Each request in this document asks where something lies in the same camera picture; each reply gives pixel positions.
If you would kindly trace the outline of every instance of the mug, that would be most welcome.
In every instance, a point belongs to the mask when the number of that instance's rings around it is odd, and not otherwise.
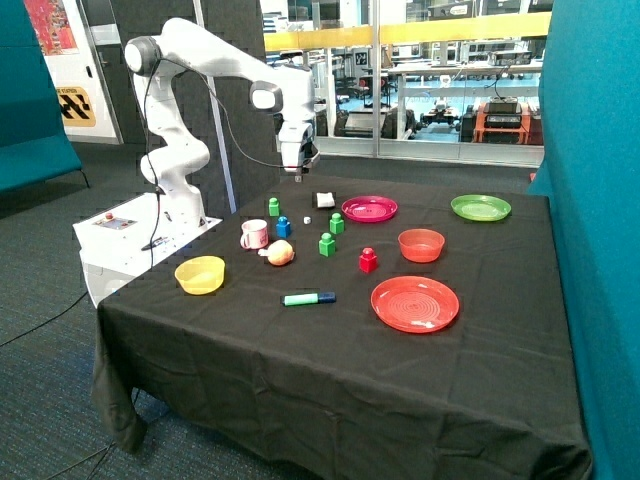
[[[246,250],[265,247],[269,243],[267,222],[264,220],[249,220],[242,224],[240,246]]]

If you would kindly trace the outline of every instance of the small white cube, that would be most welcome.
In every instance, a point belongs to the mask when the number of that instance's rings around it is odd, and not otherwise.
[[[318,208],[332,208],[336,206],[336,201],[333,199],[333,193],[316,193],[318,199]]]

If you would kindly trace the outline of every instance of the teal panel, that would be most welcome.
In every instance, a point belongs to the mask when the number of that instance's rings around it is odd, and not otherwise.
[[[551,200],[595,478],[640,471],[640,2],[556,2],[540,87]]]
[[[0,192],[80,170],[82,164],[64,135],[0,148]]]
[[[38,45],[23,0],[0,0],[0,47]]]
[[[63,130],[60,106],[40,47],[0,47],[0,147]]]

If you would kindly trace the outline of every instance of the door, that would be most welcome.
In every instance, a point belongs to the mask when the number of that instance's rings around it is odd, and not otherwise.
[[[95,48],[75,0],[24,0],[72,141],[122,143]]]

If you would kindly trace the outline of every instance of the red plate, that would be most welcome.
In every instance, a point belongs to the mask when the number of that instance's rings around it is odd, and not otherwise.
[[[453,291],[425,277],[385,280],[371,294],[371,306],[384,323],[409,333],[432,333],[449,325],[460,303]]]
[[[368,195],[352,198],[342,204],[342,211],[354,222],[384,222],[398,211],[398,204],[390,198]]]

